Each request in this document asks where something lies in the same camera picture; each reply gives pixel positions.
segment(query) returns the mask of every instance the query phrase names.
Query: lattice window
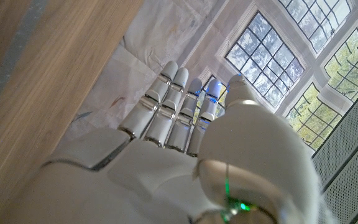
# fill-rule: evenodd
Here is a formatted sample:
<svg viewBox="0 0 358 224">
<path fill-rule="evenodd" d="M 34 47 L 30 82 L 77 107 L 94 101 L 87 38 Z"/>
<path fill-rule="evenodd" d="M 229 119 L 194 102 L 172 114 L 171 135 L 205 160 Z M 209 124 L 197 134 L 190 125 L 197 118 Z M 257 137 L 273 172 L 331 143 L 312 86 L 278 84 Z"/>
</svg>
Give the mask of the lattice window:
<svg viewBox="0 0 358 224">
<path fill-rule="evenodd" d="M 341 45 L 324 67 L 328 84 L 351 101 L 358 99 L 358 30 Z"/>
<path fill-rule="evenodd" d="M 198 101 L 197 101 L 196 111 L 195 111 L 194 117 L 193 117 L 193 124 L 195 124 L 196 121 L 197 121 L 197 117 L 198 117 L 198 114 L 200 113 L 201 105 L 203 104 L 204 97 L 205 97 L 205 94 L 206 94 L 206 90 L 208 89 L 208 85 L 215 78 L 216 77 L 214 75 L 211 75 L 208 78 L 208 81 L 204 84 L 203 89 L 201 90 L 201 93 L 200 93 L 200 95 L 198 97 Z M 224 114 L 224 99 L 226 98 L 226 93 L 227 93 L 226 85 L 222 84 L 221 92 L 220 92 L 219 98 L 218 98 L 218 106 L 217 106 L 216 111 L 215 111 L 215 116 L 216 117 L 220 117 L 220 116 L 222 116 Z"/>
<path fill-rule="evenodd" d="M 292 128 L 312 149 L 317 150 L 342 116 L 318 99 L 312 83 L 287 115 Z"/>
<path fill-rule="evenodd" d="M 319 52 L 351 9 L 346 0 L 279 0 Z"/>
<path fill-rule="evenodd" d="M 304 71 L 260 12 L 231 47 L 226 59 L 274 108 Z"/>
</svg>

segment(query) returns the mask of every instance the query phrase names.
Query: wooden table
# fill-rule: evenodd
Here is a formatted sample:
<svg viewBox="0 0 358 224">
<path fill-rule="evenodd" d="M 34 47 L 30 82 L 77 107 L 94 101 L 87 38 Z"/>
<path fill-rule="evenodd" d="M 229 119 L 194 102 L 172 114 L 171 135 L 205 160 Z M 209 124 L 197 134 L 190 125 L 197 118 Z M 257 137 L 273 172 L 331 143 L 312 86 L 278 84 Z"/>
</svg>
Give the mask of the wooden table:
<svg viewBox="0 0 358 224">
<path fill-rule="evenodd" d="M 0 0 L 0 63 L 30 3 Z M 0 215 L 55 149 L 141 5 L 48 0 L 0 95 Z"/>
</svg>

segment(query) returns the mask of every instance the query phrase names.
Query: window frame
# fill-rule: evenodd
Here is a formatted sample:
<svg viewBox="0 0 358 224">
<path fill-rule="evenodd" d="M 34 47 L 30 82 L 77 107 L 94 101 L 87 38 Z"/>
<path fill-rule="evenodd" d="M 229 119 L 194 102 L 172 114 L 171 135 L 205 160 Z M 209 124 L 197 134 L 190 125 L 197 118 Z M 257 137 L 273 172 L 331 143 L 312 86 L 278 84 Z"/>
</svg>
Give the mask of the window frame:
<svg viewBox="0 0 358 224">
<path fill-rule="evenodd" d="M 287 7 L 294 1 L 294 0 L 290 0 L 290 2 L 287 5 L 284 5 L 281 0 L 277 0 L 279 2 L 279 5 L 283 6 L 285 9 L 285 12 L 287 13 L 287 15 L 292 19 L 292 21 L 296 24 L 297 29 L 300 30 L 300 32 L 303 34 L 303 37 L 306 38 L 306 40 L 309 42 L 311 48 L 313 49 L 313 53 L 315 53 L 316 55 L 319 55 L 320 52 L 323 51 L 323 49 L 327 46 L 327 44 L 331 41 L 332 37 L 336 34 L 336 32 L 342 28 L 342 26 L 346 23 L 346 19 L 349 17 L 349 15 L 351 15 L 351 12 L 353 10 L 352 4 L 351 2 L 349 2 L 349 0 L 345 0 L 348 8 L 349 8 L 349 13 L 346 15 L 346 17 L 344 18 L 344 20 L 341 23 L 338 23 L 338 19 L 337 16 L 335 15 L 335 12 L 333 11 L 333 8 L 335 8 L 335 6 L 340 2 L 340 0 L 337 0 L 337 2 L 335 3 L 335 5 L 332 7 L 332 9 L 330 8 L 330 6 L 328 5 L 328 3 L 326 2 L 326 0 L 323 0 L 324 3 L 326 3 L 326 5 L 329 8 L 329 12 L 326 14 L 324 13 L 324 11 L 322 10 L 321 6 L 317 3 L 316 0 L 313 0 L 313 3 L 311 4 L 311 6 L 313 6 L 314 4 L 316 4 L 319 8 L 319 10 L 324 14 L 324 19 L 323 21 L 320 23 L 316 16 L 310 11 L 311 7 L 309 7 L 309 5 L 305 2 L 305 0 L 301 0 L 305 5 L 306 5 L 306 12 L 305 14 L 301 17 L 301 19 L 299 20 L 299 22 L 296 21 L 296 19 L 291 15 L 290 11 L 287 9 Z M 308 37 L 305 32 L 303 31 L 303 29 L 300 27 L 300 23 L 302 21 L 302 19 L 310 12 L 310 14 L 313 16 L 313 19 L 317 22 L 318 26 L 316 27 L 316 29 L 313 31 L 313 33 L 310 35 L 310 37 Z M 327 22 L 329 23 L 329 25 L 331 26 L 331 28 L 333 27 L 328 19 L 329 14 L 332 13 L 334 15 L 335 21 L 338 25 L 338 27 L 336 29 L 331 29 L 331 35 L 327 36 L 327 34 L 325 33 L 324 29 L 323 29 L 323 25 L 322 23 L 327 20 Z M 313 36 L 313 34 L 318 30 L 318 29 L 322 29 L 324 36 L 326 37 L 326 41 L 325 43 L 321 46 L 321 48 L 319 50 L 316 50 L 314 45 L 312 44 L 310 38 Z"/>
<path fill-rule="evenodd" d="M 257 36 L 257 34 L 255 34 L 255 33 L 249 28 L 249 26 L 251 25 L 251 23 L 254 21 L 254 19 L 256 18 L 256 16 L 257 16 L 258 14 L 259 14 L 265 21 L 267 21 L 268 25 L 270 26 L 270 29 L 266 32 L 266 34 L 265 34 L 265 35 L 263 36 L 263 38 L 261 38 L 261 39 Z M 248 54 L 248 52 L 247 52 L 247 51 L 240 45 L 240 43 L 239 43 L 240 38 L 243 36 L 243 34 L 244 34 L 247 30 L 249 30 L 249 31 L 251 32 L 251 34 L 254 35 L 254 37 L 256 37 L 257 40 L 259 41 L 259 43 L 256 45 L 255 49 L 252 51 L 251 54 Z M 280 44 L 280 46 L 277 47 L 277 50 L 274 52 L 274 54 L 272 54 L 272 53 L 269 51 L 269 48 L 264 44 L 264 40 L 265 40 L 266 36 L 268 36 L 271 31 L 274 31 L 274 32 L 276 33 L 278 39 L 282 42 L 282 43 Z M 242 67 L 241 67 L 240 69 L 238 69 L 238 68 L 228 59 L 228 57 L 227 57 L 227 56 L 231 53 L 231 50 L 232 50 L 235 46 L 238 46 L 238 47 L 239 47 L 243 52 L 245 52 L 245 54 L 247 55 L 247 58 L 246 58 L 244 64 L 242 65 Z M 270 58 L 269 58 L 269 61 L 267 62 L 267 64 L 269 64 L 271 61 L 274 61 L 274 62 L 280 67 L 280 69 L 282 70 L 282 72 L 281 72 L 280 74 L 276 74 L 274 71 L 272 71 L 272 70 L 268 67 L 267 64 L 266 64 L 266 66 L 264 67 L 264 69 L 262 69 L 262 68 L 258 65 L 258 63 L 254 61 L 254 59 L 253 59 L 252 57 L 253 57 L 253 55 L 256 53 L 257 49 L 258 49 L 260 46 L 263 46 L 263 47 L 267 50 L 268 54 L 270 55 Z M 277 61 L 277 59 L 275 58 L 275 56 L 278 54 L 278 52 L 280 51 L 280 49 L 281 49 L 282 47 L 286 47 L 286 48 L 288 49 L 288 51 L 289 51 L 289 52 L 292 54 L 292 56 L 293 56 L 293 58 L 291 59 L 291 61 L 289 61 L 288 65 L 287 65 L 285 68 L 284 68 L 284 67 L 279 63 L 279 61 Z M 239 72 L 239 73 L 242 73 L 241 70 L 244 68 L 245 65 L 247 65 L 247 63 L 248 63 L 249 60 L 251 60 L 251 62 L 253 62 L 253 63 L 257 66 L 257 68 L 260 70 L 260 73 L 257 75 L 257 77 L 255 78 L 255 80 L 254 80 L 253 82 L 251 82 L 250 80 L 248 80 L 247 77 L 246 77 L 246 79 L 247 79 L 247 81 L 250 83 L 250 85 L 254 88 L 254 90 L 260 95 L 260 97 L 261 97 L 262 99 L 264 99 L 264 100 L 267 102 L 267 104 L 273 108 L 273 110 L 277 110 L 277 109 L 280 107 L 281 102 L 284 100 L 284 98 L 288 95 L 288 93 L 290 92 L 290 90 L 296 85 L 296 83 L 298 82 L 298 80 L 300 79 L 300 77 L 301 77 L 301 76 L 305 73 L 305 71 L 306 71 L 305 66 L 301 63 L 301 59 L 297 56 L 297 54 L 294 53 L 294 51 L 292 51 L 291 48 L 289 48 L 289 45 L 288 45 L 287 43 L 285 43 L 283 37 L 281 37 L 280 34 L 279 34 L 279 32 L 277 32 L 277 29 L 274 28 L 274 26 L 272 25 L 272 23 L 269 22 L 269 21 L 266 19 L 266 17 L 265 17 L 259 10 L 256 10 L 255 14 L 254 14 L 254 15 L 251 17 L 251 19 L 248 21 L 247 25 L 244 27 L 244 29 L 242 30 L 242 32 L 238 35 L 238 37 L 237 37 L 236 40 L 233 42 L 233 44 L 231 45 L 231 47 L 229 48 L 229 50 L 224 54 L 224 57 L 223 57 L 223 58 L 224 58 L 224 60 L 225 60 L 226 62 L 228 62 L 228 63 L 233 67 L 234 70 L 236 70 L 236 71 Z M 303 70 L 295 80 L 293 80 L 292 77 L 289 76 L 289 74 L 288 74 L 287 71 L 286 71 L 286 69 L 289 68 L 289 66 L 292 64 L 292 62 L 293 62 L 294 60 L 298 61 L 298 64 L 300 65 L 301 69 Z M 273 73 L 277 76 L 277 79 L 276 79 L 275 81 L 273 81 L 268 75 L 265 74 L 264 70 L 265 70 L 266 68 L 267 68 L 267 69 L 270 69 L 271 72 L 273 72 Z M 261 94 L 261 92 L 254 86 L 254 83 L 259 79 L 259 77 L 260 77 L 262 74 L 272 83 L 272 85 L 268 88 L 268 90 L 267 90 L 266 93 L 264 93 L 264 94 Z M 285 75 L 290 79 L 290 81 L 292 82 L 292 84 L 291 84 L 290 86 L 287 86 L 287 84 L 285 84 L 285 82 L 281 79 L 281 76 L 282 76 L 283 74 L 285 74 Z M 278 82 L 279 80 L 284 84 L 284 86 L 285 86 L 285 88 L 286 88 L 286 92 L 284 92 L 284 93 L 283 93 L 283 92 L 281 91 L 281 89 L 276 85 L 276 82 Z M 273 104 L 271 104 L 271 103 L 269 102 L 269 100 L 266 99 L 266 97 L 265 97 L 265 96 L 267 95 L 267 93 L 268 93 L 274 86 L 275 86 L 276 89 L 282 94 L 282 97 L 280 98 L 280 100 L 278 101 L 278 104 L 277 104 L 276 106 L 274 106 Z"/>
<path fill-rule="evenodd" d="M 219 79 L 216 78 L 213 74 L 211 74 L 211 75 L 209 76 L 209 78 L 207 79 L 207 81 L 205 82 L 205 84 L 203 85 L 203 87 L 202 87 L 202 89 L 201 89 L 201 91 L 200 91 L 200 94 L 201 94 L 202 92 L 205 92 L 205 94 L 206 94 L 206 85 L 209 84 L 209 82 L 212 81 L 212 79 L 217 79 L 217 80 L 219 80 Z M 221 106 L 221 107 L 224 109 L 224 106 L 223 106 L 219 101 L 220 101 L 220 99 L 223 97 L 223 95 L 225 94 L 225 92 L 227 92 L 227 86 L 226 86 L 225 84 L 223 84 L 222 82 L 221 82 L 221 84 L 222 84 L 222 86 L 225 87 L 225 90 L 222 92 L 222 94 L 219 95 L 219 98 L 218 98 L 217 102 L 218 102 L 218 105 Z M 198 104 L 197 104 L 195 111 L 196 111 L 196 110 L 200 111 L 201 107 L 203 106 L 202 104 L 203 104 L 202 102 L 201 102 L 201 106 L 198 106 Z M 196 113 L 195 113 L 195 115 L 194 115 L 194 117 L 193 117 L 193 124 L 196 123 L 196 120 L 197 120 L 198 116 L 199 116 L 199 114 L 197 114 L 197 116 L 196 116 Z"/>
<path fill-rule="evenodd" d="M 302 93 L 302 95 L 300 95 L 300 97 L 297 98 L 298 100 L 295 101 L 295 104 L 288 110 L 288 113 L 287 113 L 287 115 L 285 116 L 286 119 L 288 119 L 288 115 L 290 115 L 290 113 L 291 113 L 292 110 L 295 110 L 296 113 L 297 113 L 299 116 L 301 116 L 300 112 L 295 108 L 295 106 L 301 101 L 302 98 L 304 98 L 305 101 L 306 101 L 307 103 L 309 103 L 309 105 L 310 105 L 310 102 L 308 102 L 308 100 L 307 100 L 306 97 L 305 97 L 305 93 L 306 93 L 306 91 L 310 88 L 311 85 L 313 85 L 313 87 L 316 89 L 316 91 L 317 91 L 318 93 L 320 93 L 320 91 L 318 90 L 318 88 L 316 87 L 316 85 L 315 85 L 313 82 L 310 83 L 309 86 L 304 90 L 304 92 Z M 313 134 L 316 135 L 316 137 L 315 137 L 311 142 L 309 142 L 309 141 L 303 139 L 303 138 L 300 136 L 301 139 L 305 142 L 305 144 L 306 144 L 307 146 L 309 146 L 309 147 L 310 147 L 312 150 L 314 150 L 314 151 L 317 151 L 318 148 L 320 148 L 320 147 L 324 144 L 325 140 L 326 140 L 326 139 L 329 137 L 329 135 L 335 130 L 335 127 L 340 123 L 340 120 L 341 120 L 342 117 L 343 117 L 339 112 L 337 112 L 336 110 L 334 110 L 333 108 L 331 108 L 330 106 L 328 106 L 326 103 L 324 103 L 322 100 L 320 100 L 320 99 L 318 98 L 318 96 L 316 96 L 316 98 L 317 98 L 317 100 L 320 102 L 320 105 L 319 105 L 313 112 L 312 112 L 309 108 L 307 108 L 307 110 L 310 112 L 310 116 L 306 119 L 305 122 L 300 121 L 301 126 L 300 126 L 297 130 L 294 129 L 294 131 L 298 134 L 299 130 L 300 130 L 302 127 L 306 127 L 306 128 L 309 129 Z M 334 117 L 329 123 L 325 122 L 322 118 L 320 118 L 319 116 L 317 116 L 317 115 L 315 114 L 315 113 L 318 111 L 318 109 L 321 107 L 321 105 L 324 105 L 324 106 L 328 107 L 329 109 L 331 109 L 333 112 L 336 113 L 335 117 Z M 310 128 L 310 127 L 307 125 L 307 122 L 308 122 L 313 116 L 316 117 L 316 118 L 318 118 L 320 121 L 322 121 L 322 122 L 326 125 L 319 133 L 316 133 L 312 128 Z M 332 126 L 332 125 L 331 125 L 332 122 L 333 122 L 338 116 L 339 116 L 341 119 L 340 119 L 334 126 Z M 323 138 L 323 137 L 321 136 L 321 134 L 322 134 L 328 127 L 330 127 L 332 130 L 331 130 L 331 132 L 327 135 L 327 137 Z M 313 149 L 313 148 L 311 147 L 311 145 L 312 145 L 318 138 L 321 138 L 321 139 L 323 140 L 323 142 L 321 143 L 321 145 L 320 145 L 317 149 Z"/>
<path fill-rule="evenodd" d="M 342 66 L 341 63 L 339 62 L 339 60 L 337 59 L 336 54 L 339 52 L 339 50 L 342 49 L 342 47 L 343 47 L 344 45 L 346 45 L 346 48 L 348 49 L 348 51 L 350 51 L 350 48 L 349 48 L 349 46 L 348 46 L 348 44 L 347 44 L 347 41 L 348 41 L 349 38 L 353 35 L 353 33 L 356 32 L 356 31 L 357 31 L 357 34 L 358 34 L 358 26 L 357 26 L 350 34 L 347 34 L 347 35 L 346 35 L 347 38 L 342 40 L 342 44 L 338 44 L 339 47 L 336 49 L 336 51 L 333 53 L 333 55 L 328 58 L 328 60 L 326 61 L 325 65 L 323 66 L 323 69 L 324 69 L 324 71 L 326 72 L 326 74 L 328 75 L 329 79 L 331 79 L 332 77 L 329 75 L 329 73 L 328 73 L 327 70 L 326 70 L 326 67 L 327 67 L 328 63 L 329 63 L 333 58 L 335 58 L 336 63 L 338 63 L 340 66 Z M 348 93 L 350 93 L 350 92 L 343 92 L 343 91 L 340 91 L 340 90 L 337 89 L 337 87 L 339 87 L 340 84 L 341 84 L 344 80 L 350 82 L 351 84 L 353 84 L 354 86 L 356 86 L 356 87 L 358 88 L 358 84 L 352 82 L 350 79 L 347 78 L 347 76 L 348 76 L 349 74 L 351 74 L 351 71 L 353 71 L 354 69 L 357 69 L 357 70 L 358 70 L 358 67 L 357 67 L 358 60 L 357 60 L 354 64 L 352 64 L 352 63 L 350 63 L 350 62 L 349 62 L 349 64 L 351 64 L 351 68 L 349 69 L 349 71 L 348 71 L 345 75 L 341 75 L 338 71 L 336 71 L 336 73 L 338 73 L 338 75 L 339 75 L 340 77 L 342 77 L 342 80 L 336 85 L 336 87 L 332 86 L 329 82 L 327 82 L 327 84 L 328 84 L 332 89 L 334 89 L 335 91 L 337 91 L 338 93 L 340 93 L 341 95 L 345 96 L 347 99 L 349 99 L 350 101 L 352 101 L 352 103 L 354 103 L 354 102 L 358 99 L 358 97 L 355 98 L 355 97 L 358 95 L 358 90 L 355 91 L 355 94 L 354 94 L 352 97 L 349 97 L 349 95 L 346 95 L 346 94 L 348 94 Z"/>
</svg>

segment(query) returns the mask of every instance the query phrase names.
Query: green led light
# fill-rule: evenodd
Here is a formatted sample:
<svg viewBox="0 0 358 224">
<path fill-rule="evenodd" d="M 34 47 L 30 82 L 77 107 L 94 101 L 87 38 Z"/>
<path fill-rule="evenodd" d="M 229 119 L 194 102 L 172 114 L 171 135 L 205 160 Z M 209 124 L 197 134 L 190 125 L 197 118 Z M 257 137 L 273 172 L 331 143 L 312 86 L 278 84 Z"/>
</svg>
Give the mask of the green led light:
<svg viewBox="0 0 358 224">
<path fill-rule="evenodd" d="M 245 210 L 245 211 L 250 211 L 250 207 L 245 205 L 244 203 L 241 203 L 241 209 Z"/>
<path fill-rule="evenodd" d="M 229 189 L 229 179 L 226 177 L 225 180 L 225 184 L 226 184 L 226 196 L 230 196 L 230 189 Z"/>
</svg>

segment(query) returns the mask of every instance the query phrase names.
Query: robotic hand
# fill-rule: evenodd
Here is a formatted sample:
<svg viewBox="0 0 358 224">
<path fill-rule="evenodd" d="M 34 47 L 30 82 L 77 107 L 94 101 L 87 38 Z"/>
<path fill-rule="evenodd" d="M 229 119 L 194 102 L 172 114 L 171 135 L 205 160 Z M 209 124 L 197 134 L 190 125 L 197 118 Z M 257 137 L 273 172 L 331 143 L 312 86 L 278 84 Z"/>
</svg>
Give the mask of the robotic hand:
<svg viewBox="0 0 358 224">
<path fill-rule="evenodd" d="M 0 222 L 317 223 L 317 174 L 288 123 L 235 75 L 225 115 L 213 80 L 191 132 L 202 83 L 178 110 L 187 79 L 168 62 L 117 130 L 52 154 Z"/>
</svg>

